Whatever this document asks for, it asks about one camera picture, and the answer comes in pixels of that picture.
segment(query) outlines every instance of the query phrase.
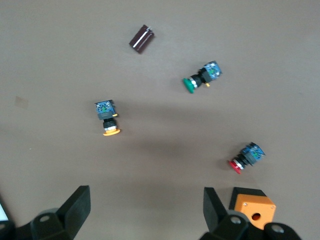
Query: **brown table surface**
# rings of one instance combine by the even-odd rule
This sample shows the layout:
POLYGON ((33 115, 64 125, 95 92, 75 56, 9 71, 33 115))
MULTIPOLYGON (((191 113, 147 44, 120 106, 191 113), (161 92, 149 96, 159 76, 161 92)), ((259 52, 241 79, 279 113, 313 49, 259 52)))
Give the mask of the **brown table surface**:
POLYGON ((319 0, 0 2, 0 194, 18 226, 90 185, 77 240, 197 240, 203 188, 261 189, 320 236, 319 0), (146 24, 154 40, 129 41, 146 24), (187 92, 216 60, 223 74, 187 92), (122 132, 102 136, 95 102, 122 132), (255 142, 241 175, 227 160, 255 142))

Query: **blue terminal block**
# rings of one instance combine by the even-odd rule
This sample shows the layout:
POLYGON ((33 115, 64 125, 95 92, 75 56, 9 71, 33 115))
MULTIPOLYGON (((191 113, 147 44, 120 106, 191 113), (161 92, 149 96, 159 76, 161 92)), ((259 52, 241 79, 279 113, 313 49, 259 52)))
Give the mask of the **blue terminal block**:
POLYGON ((111 136, 120 133, 115 117, 118 116, 113 100, 100 101, 95 103, 95 110, 98 118, 103 120, 104 136, 111 136))
POLYGON ((207 87, 210 87, 209 83, 212 80, 216 80, 221 74, 222 71, 217 62, 211 61, 204 65, 203 68, 198 71, 198 74, 192 75, 189 78, 184 78, 183 83, 186 89, 193 94, 194 90, 201 84, 205 84, 207 87))
POLYGON ((256 162, 262 160, 265 157, 264 151, 255 143, 251 142, 245 146, 240 153, 229 161, 231 167, 238 173, 241 174, 246 165, 253 166, 256 162))

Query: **screw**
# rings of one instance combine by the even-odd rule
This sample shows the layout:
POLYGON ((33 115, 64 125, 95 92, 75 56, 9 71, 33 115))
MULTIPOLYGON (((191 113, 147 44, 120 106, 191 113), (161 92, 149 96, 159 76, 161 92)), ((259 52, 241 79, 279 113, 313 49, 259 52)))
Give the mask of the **screw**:
POLYGON ((277 224, 273 224, 271 226, 271 228, 272 228, 273 231, 275 231, 276 233, 279 233, 279 234, 283 234, 285 232, 285 230, 281 226, 279 226, 277 224))
POLYGON ((240 224, 241 220, 237 216, 232 216, 231 217, 231 222, 234 223, 234 224, 240 224))
POLYGON ((43 223, 43 222, 45 222, 45 221, 48 221, 49 218, 50 218, 50 217, 49 217, 48 215, 46 215, 46 216, 41 217, 39 221, 43 223))

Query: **dark red capacitor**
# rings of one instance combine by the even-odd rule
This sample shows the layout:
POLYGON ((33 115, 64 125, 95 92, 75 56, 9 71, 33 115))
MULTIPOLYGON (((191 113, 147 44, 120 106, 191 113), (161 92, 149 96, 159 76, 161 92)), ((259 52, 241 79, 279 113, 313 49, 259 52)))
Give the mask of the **dark red capacitor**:
POLYGON ((132 38, 129 45, 138 53, 142 53, 154 36, 155 34, 152 29, 146 25, 143 25, 134 38, 132 38))

